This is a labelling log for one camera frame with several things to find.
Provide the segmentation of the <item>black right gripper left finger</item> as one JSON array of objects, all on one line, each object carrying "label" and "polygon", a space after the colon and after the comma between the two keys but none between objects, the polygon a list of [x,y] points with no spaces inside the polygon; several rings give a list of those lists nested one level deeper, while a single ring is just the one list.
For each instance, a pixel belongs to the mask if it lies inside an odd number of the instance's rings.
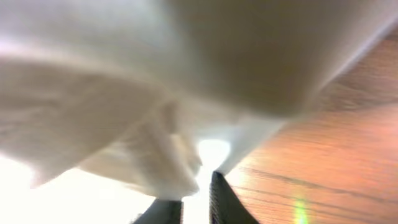
[{"label": "black right gripper left finger", "polygon": [[181,224],[182,201],[156,199],[132,224]]}]

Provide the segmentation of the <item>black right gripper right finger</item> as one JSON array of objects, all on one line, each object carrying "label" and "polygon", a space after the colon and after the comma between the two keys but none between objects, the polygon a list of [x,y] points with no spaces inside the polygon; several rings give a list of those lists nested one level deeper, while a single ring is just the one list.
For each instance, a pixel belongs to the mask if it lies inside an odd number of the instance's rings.
[{"label": "black right gripper right finger", "polygon": [[214,171],[210,185],[211,224],[259,224],[240,202],[223,174]]}]

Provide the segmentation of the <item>white t-shirt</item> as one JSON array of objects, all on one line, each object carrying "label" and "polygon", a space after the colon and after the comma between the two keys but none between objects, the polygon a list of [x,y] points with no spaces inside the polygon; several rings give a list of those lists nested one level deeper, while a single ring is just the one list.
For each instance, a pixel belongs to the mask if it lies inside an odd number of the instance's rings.
[{"label": "white t-shirt", "polygon": [[178,200],[230,171],[386,35],[396,1],[1,2],[1,154]]}]

